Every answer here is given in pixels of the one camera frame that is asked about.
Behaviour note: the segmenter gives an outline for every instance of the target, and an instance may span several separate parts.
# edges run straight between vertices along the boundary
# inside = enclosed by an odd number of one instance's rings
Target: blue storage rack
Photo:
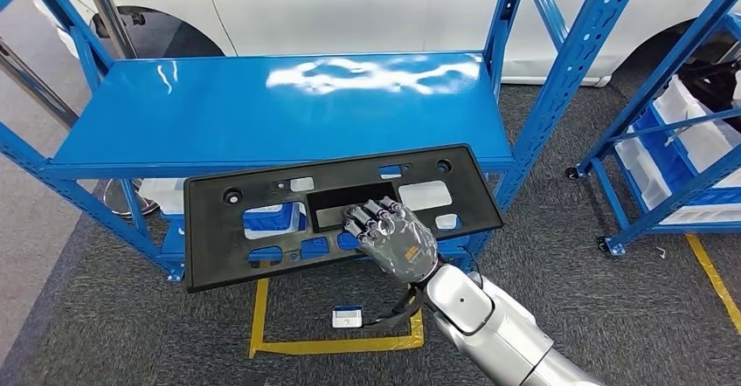
[[[78,120],[63,120],[69,135],[53,157],[42,156],[2,124],[0,152],[173,281],[183,276],[183,255],[167,242],[152,243],[130,178],[198,176],[467,143],[483,172],[502,173],[494,194],[506,210],[628,2],[585,0],[569,30],[555,0],[534,0],[558,55],[510,148],[498,105],[504,48],[520,0],[497,1],[480,51],[116,61],[68,0],[43,1],[72,36],[93,97]],[[102,16],[105,5],[113,6],[110,15],[117,17],[111,0],[94,1],[102,3]],[[9,2],[0,0],[0,7]],[[113,40],[125,40],[109,28]],[[37,92],[38,82],[20,76],[22,67],[9,53],[8,47],[0,50],[0,65]],[[384,80],[399,73],[404,82]],[[322,82],[314,79],[318,74]],[[377,84],[369,86],[374,76]],[[363,82],[356,85],[354,79]],[[37,100],[48,103],[44,96]],[[130,136],[111,138],[101,122],[115,123]],[[232,131],[233,123],[250,131]],[[357,138],[357,128],[383,128],[394,136]],[[266,145],[277,131],[285,137]],[[355,142],[337,142],[347,140]],[[121,180],[134,227],[76,183],[97,178]],[[477,256],[487,241],[488,234],[473,235],[467,251]]]
[[[741,21],[739,21],[737,15],[729,13],[736,2],[737,0],[711,0],[708,7],[684,32],[684,35],[668,56],[654,70],[586,156],[575,168],[567,169],[567,175],[572,179],[587,177],[593,171],[599,185],[605,191],[607,201],[620,226],[620,231],[614,235],[600,238],[599,246],[612,255],[625,253],[626,245],[644,234],[741,231],[741,221],[661,224],[665,218],[684,205],[741,203],[739,190],[713,188],[713,185],[736,169],[741,168],[741,145],[733,148],[703,172],[697,172],[687,157],[687,150],[678,139],[664,147],[667,136],[673,134],[677,129],[701,122],[739,116],[741,115],[741,109],[736,108],[721,113],[707,114],[704,117],[666,124],[661,120],[661,116],[656,113],[653,106],[654,96],[661,93],[662,88],[669,82],[672,75],[676,73],[697,47],[714,32],[728,31],[741,41]],[[635,180],[615,152],[617,143],[633,137],[640,137],[665,176],[671,190],[671,195],[651,210],[644,204]],[[615,157],[621,174],[627,180],[634,201],[640,206],[641,214],[633,222],[628,221],[607,177],[603,161],[609,156]]]

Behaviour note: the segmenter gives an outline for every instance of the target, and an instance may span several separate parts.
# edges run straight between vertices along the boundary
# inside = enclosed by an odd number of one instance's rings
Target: black cable
[[[471,251],[468,250],[468,248],[464,247],[463,251],[466,251],[468,253],[468,256],[471,257],[471,260],[474,261],[474,265],[476,266],[476,272],[479,274],[479,287],[481,290],[484,289],[484,276],[481,275],[481,270],[479,269],[479,262],[474,258],[474,254],[471,253]]]

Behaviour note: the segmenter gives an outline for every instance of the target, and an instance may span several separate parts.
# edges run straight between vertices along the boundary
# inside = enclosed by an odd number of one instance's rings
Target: gray carpet
[[[595,245],[615,230],[603,195],[591,181],[563,177],[665,49],[661,39],[652,41],[609,87],[578,92],[479,266],[537,317],[559,350],[607,384],[739,384],[741,336],[684,237],[644,238],[624,258],[608,258]],[[503,88],[513,134],[536,94],[536,87]],[[624,186],[617,191],[627,194]],[[149,221],[162,236],[162,222]],[[248,359],[255,283],[186,295],[89,218],[77,231],[87,237],[74,243],[81,256],[67,263],[68,282],[49,281],[65,285],[52,301],[48,328],[37,341],[24,329],[9,355],[13,367],[6,362],[0,370],[2,384],[488,384],[445,343],[426,311],[423,348]],[[741,298],[738,235],[702,239]],[[379,294],[382,286],[388,290]],[[380,311],[400,292],[369,262],[281,276],[268,292],[266,341],[357,335],[335,332],[330,308],[360,302]],[[21,348],[32,352],[23,357]]]

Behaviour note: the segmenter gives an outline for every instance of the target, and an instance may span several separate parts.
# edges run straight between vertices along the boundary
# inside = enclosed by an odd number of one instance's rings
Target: rectangular hole
[[[314,189],[314,178],[311,176],[295,178],[290,184],[293,192],[311,191]]]
[[[372,183],[356,187],[307,194],[309,218],[314,232],[333,231],[343,227],[343,210],[350,205],[364,204],[370,199],[388,196],[397,200],[391,183]]]
[[[301,259],[319,258],[329,253],[327,238],[313,238],[301,241]]]
[[[355,237],[350,235],[347,231],[344,231],[340,233],[339,236],[337,236],[337,244],[343,251],[352,251],[354,249],[357,249],[357,239],[355,239]]]
[[[278,246],[253,249],[247,253],[247,261],[252,268],[260,268],[260,263],[268,263],[268,266],[273,266],[279,264],[282,260],[283,253]]]
[[[460,229],[461,220],[457,214],[444,214],[435,218],[435,225],[438,226],[440,231],[453,231]]]
[[[386,165],[378,168],[378,174],[381,176],[381,179],[398,178],[411,166],[408,163],[403,165]]]
[[[245,238],[269,238],[298,231],[301,214],[305,212],[306,208],[299,201],[246,210],[242,219]]]
[[[450,191],[442,181],[402,185],[398,187],[398,195],[401,202],[412,211],[433,209],[453,203]]]

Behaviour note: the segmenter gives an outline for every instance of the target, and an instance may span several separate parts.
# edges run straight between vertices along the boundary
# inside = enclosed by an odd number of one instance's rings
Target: caster wheel
[[[572,181],[578,179],[578,171],[576,168],[566,168],[566,171],[564,172],[566,177],[571,179]]]
[[[602,252],[609,252],[610,250],[607,248],[607,237],[606,236],[600,236],[597,238],[597,247]]]

